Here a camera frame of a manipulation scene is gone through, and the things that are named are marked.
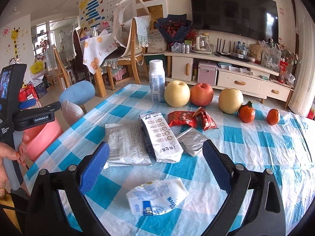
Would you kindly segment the person's left hand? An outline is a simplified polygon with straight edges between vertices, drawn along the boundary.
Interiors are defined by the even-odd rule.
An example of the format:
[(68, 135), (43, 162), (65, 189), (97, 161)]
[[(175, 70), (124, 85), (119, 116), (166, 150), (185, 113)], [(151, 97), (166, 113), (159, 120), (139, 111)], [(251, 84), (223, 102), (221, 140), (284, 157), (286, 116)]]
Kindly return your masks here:
[(25, 157), (27, 151), (27, 142), (29, 141), (29, 139), (29, 136), (24, 132), (22, 136), (22, 141), (18, 146), (17, 151), (15, 150), (15, 148), (9, 146), (8, 144), (1, 142), (1, 189), (5, 188), (7, 181), (10, 182), (13, 191), (16, 191), (20, 187), (20, 183), (16, 182), (15, 179), (9, 179), (3, 161), (4, 159), (16, 161), (18, 164), (26, 166)]

